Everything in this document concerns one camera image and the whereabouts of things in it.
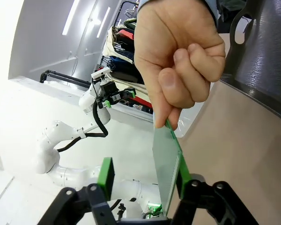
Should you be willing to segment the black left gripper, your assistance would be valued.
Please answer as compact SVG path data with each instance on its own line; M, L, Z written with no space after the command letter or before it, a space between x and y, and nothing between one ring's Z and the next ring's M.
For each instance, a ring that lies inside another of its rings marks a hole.
M117 88L114 81L108 81L104 84L100 84L101 92L98 100L98 107L111 108L112 104L117 104L121 100L120 90ZM136 97L135 88L126 88L122 90L123 98L134 98Z

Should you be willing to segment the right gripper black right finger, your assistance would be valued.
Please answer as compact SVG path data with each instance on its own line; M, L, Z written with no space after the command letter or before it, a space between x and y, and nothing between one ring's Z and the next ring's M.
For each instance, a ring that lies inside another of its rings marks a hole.
M192 179L186 166L179 169L176 186L179 205L172 225L191 225L197 209L205 209L218 225L257 225L258 222L225 181L208 185Z

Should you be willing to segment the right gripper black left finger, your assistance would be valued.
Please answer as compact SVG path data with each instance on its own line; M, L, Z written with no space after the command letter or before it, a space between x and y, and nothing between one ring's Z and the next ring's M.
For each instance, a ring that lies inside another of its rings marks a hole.
M111 200L114 182L113 160L106 157L96 183L79 191L65 187L53 200L39 225L76 225L84 214L91 212L97 225L118 225L108 201Z

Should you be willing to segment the person's right hand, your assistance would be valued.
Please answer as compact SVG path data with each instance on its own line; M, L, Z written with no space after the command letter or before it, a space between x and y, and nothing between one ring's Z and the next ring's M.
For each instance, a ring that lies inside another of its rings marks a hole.
M214 0L145 0L134 33L134 63L155 113L173 128L181 111L207 100L225 64Z

